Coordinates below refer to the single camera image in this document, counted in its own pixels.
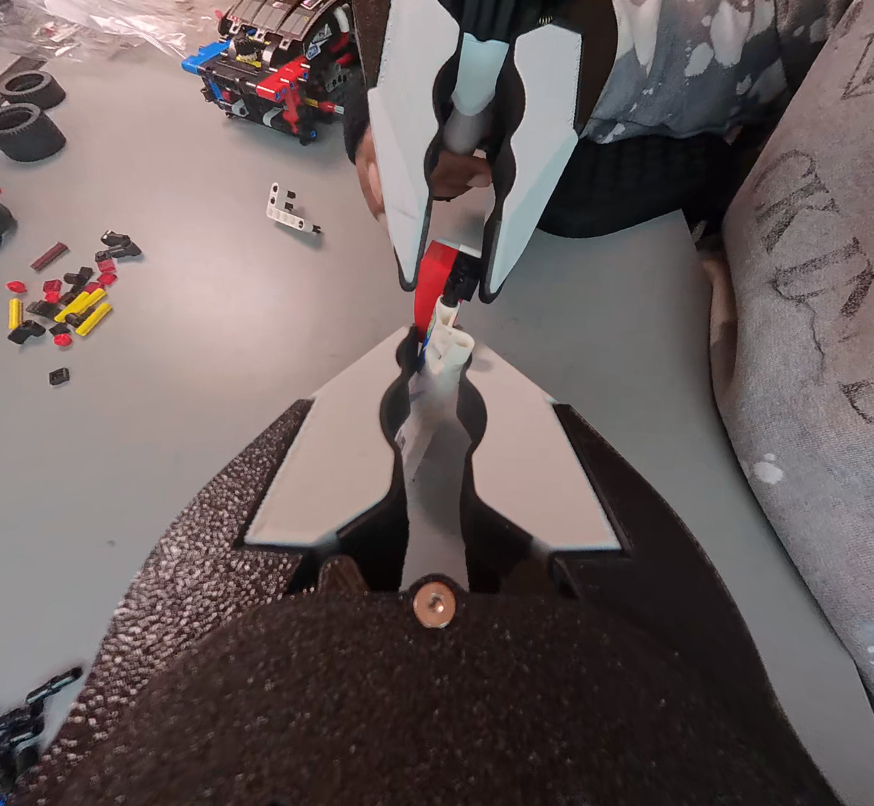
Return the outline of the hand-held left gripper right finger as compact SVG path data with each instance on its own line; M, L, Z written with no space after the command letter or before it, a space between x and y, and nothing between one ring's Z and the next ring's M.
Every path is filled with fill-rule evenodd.
M558 401L485 344L460 378L475 502L538 551L620 550L556 410Z

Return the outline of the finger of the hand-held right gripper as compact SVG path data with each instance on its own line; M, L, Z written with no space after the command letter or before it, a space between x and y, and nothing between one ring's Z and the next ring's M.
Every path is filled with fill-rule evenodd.
M430 219L427 156L439 131L434 84L459 35L438 0L391 0L377 83L368 91L386 225L405 291L417 285Z
M498 88L504 139L493 165L494 208L483 235L480 299L490 303L535 232L578 135L583 41L560 26L519 35Z

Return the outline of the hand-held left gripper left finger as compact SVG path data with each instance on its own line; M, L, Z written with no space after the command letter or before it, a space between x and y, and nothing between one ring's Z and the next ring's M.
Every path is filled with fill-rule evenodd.
M245 545L325 546L388 499L418 352L415 329L400 328L315 392Z

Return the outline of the white toy connector piece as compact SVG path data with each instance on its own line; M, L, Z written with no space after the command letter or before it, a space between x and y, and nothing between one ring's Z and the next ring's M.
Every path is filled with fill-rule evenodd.
M435 385L456 385L462 368L475 347L474 338L455 323L460 305L448 304L443 297L435 303L424 345L424 368Z

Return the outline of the red and white toy panel assembly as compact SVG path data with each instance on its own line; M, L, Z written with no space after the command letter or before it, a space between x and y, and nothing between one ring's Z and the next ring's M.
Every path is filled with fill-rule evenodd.
M431 381L424 368L424 345L435 303L443 297L448 304L457 301L461 308L464 302L473 299L481 271L479 253L444 240L432 241L421 260L413 302L419 345L414 373L408 384L410 412L396 434L407 482L417 474L432 438L456 405L461 381L460 376L456 385L442 388Z

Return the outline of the person's right forearm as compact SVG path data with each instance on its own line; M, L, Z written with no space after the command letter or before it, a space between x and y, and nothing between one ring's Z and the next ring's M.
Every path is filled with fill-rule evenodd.
M793 94L853 0L613 0L613 69L583 136L726 134Z

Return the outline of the person's right hand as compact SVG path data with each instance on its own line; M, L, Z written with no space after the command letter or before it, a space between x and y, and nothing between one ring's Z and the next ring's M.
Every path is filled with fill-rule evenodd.
M371 215L387 229L384 192L369 127L357 145L354 164ZM443 151L432 173L434 201L448 202L465 195L471 189L486 188L491 184L491 168L487 160L480 156L460 156Z

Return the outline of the toy car model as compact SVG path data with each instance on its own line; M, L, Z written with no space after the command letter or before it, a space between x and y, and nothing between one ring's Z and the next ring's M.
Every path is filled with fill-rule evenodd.
M313 143L360 74L352 0L238 0L181 68L227 118Z

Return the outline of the white angled toy beam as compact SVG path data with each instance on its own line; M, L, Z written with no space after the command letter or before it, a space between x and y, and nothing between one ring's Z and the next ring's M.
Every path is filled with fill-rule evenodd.
M275 224L294 232L322 235L322 228L295 210L296 194L285 185L273 182L268 193L266 215Z

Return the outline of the person's grey patterned sweatshirt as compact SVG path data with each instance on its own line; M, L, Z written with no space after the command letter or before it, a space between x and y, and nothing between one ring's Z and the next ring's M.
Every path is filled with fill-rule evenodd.
M716 399L761 509L869 691L873 672L873 0L853 0L724 225Z

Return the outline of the pile of small toy pieces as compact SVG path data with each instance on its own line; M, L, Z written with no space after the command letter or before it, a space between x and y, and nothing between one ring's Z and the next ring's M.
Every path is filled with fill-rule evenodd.
M2 382L34 371L51 388L71 382L74 352L113 316L113 300L129 268L146 258L131 236L103 232L80 265L57 241L29 264L2 270Z

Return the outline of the scatter of toy pins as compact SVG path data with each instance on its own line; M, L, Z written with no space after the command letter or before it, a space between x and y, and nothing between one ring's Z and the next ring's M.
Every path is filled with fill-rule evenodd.
M1 782L9 793L17 780L39 760L39 739L45 729L45 708L49 698L80 680L83 668L75 666L50 678L30 691L25 701L1 717Z

